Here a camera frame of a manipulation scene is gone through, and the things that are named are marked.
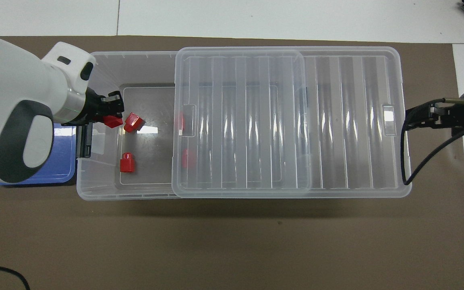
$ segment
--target white table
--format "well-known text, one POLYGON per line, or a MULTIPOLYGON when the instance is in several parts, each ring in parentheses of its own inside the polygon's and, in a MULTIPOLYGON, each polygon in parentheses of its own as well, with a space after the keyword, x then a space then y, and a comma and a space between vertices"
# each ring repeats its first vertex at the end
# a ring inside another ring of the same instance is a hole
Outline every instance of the white table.
POLYGON ((0 35, 170 35, 455 44, 464 92, 458 0, 0 1, 0 35))

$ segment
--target brown table mat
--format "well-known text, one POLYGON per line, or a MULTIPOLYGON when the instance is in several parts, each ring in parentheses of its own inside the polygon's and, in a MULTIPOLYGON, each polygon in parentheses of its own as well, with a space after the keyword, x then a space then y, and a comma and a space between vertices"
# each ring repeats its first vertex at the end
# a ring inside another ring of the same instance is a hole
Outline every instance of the brown table mat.
MULTIPOLYGON (((185 46, 392 46, 406 107, 458 97, 450 44, 178 37, 4 37, 43 57, 185 46)), ((410 134, 413 167, 450 135, 410 134)), ((75 186, 0 187, 0 266, 32 289, 464 289, 464 155, 457 141, 402 199, 81 200, 75 186)), ((0 289, 18 280, 0 273, 0 289)))

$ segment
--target plastic lid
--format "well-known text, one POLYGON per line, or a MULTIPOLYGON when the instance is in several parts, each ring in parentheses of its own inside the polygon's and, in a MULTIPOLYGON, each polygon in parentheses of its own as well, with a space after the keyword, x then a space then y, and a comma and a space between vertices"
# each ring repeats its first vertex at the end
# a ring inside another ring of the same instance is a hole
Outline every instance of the plastic lid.
MULTIPOLYGON (((400 57, 384 46, 302 46, 311 144, 304 197, 403 197, 400 57)), ((409 169, 409 156, 405 156, 409 169)))
POLYGON ((311 184, 304 58, 294 48, 184 48, 175 60, 173 192, 290 197, 311 184))

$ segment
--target cable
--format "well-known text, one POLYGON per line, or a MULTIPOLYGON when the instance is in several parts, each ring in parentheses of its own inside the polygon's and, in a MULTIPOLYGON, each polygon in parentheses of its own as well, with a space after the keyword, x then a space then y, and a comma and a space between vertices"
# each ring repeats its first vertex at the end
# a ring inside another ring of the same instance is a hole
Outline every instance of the cable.
MULTIPOLYGON (((413 113, 416 112, 416 110, 412 111, 409 116, 412 117, 413 113)), ((436 147, 435 150, 433 150, 431 153, 429 153, 423 160, 418 164, 416 169, 413 171, 409 179, 406 179, 406 171, 404 167, 404 134, 405 134, 405 126, 407 126, 407 121, 404 122, 404 126, 402 127, 402 133, 401 133, 401 148, 400 148, 400 153, 401 153, 401 171, 402 171, 402 181, 404 182, 404 185, 410 184, 413 179, 416 177, 418 172, 420 172, 420 169, 422 169, 431 158, 433 158, 440 150, 443 148, 447 147, 450 143, 453 143, 457 139, 461 138, 464 136, 464 130, 460 131, 456 135, 452 136, 448 140, 446 140, 444 143, 440 144, 440 146, 436 147)))
POLYGON ((5 267, 0 267, 0 271, 7 272, 7 273, 17 276, 21 280, 21 282, 24 284, 24 288, 26 290, 30 290, 30 285, 28 284, 28 281, 26 281, 26 278, 20 272, 17 272, 15 270, 5 268, 5 267))
POLYGON ((411 183, 411 180, 407 180, 406 178, 406 168, 404 166, 404 138, 405 134, 407 131, 407 123, 408 121, 415 116, 416 112, 418 112, 418 109, 421 109, 423 107, 427 107, 429 105, 437 104, 437 103, 443 103, 445 101, 445 98, 442 99, 433 99, 432 101, 428 101, 427 103, 421 104, 419 106, 416 106, 410 113, 404 118, 404 123, 402 125, 402 131, 400 132, 400 171, 402 173, 402 181, 404 182, 404 185, 408 185, 411 183))

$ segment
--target red block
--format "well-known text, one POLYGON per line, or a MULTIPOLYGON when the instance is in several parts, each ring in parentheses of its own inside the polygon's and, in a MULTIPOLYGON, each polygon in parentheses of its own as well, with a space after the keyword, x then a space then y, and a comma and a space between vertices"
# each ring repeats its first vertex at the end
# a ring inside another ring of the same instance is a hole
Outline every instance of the red block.
POLYGON ((188 155, 187 148, 182 151, 182 168, 187 168, 188 155))
POLYGON ((137 130, 142 123, 144 122, 139 116, 134 113, 130 113, 125 120, 125 131, 131 133, 134 130, 137 130))
POLYGON ((115 128, 117 126, 123 125, 123 119, 115 116, 105 116, 103 117, 103 123, 108 127, 115 128))
POLYGON ((186 128, 186 119, 184 119, 184 114, 182 114, 182 112, 180 112, 180 118, 178 118, 178 127, 182 131, 186 128))
POLYGON ((123 153, 123 159, 120 160, 119 171, 121 172, 134 172, 135 161, 134 156, 130 152, 123 153))

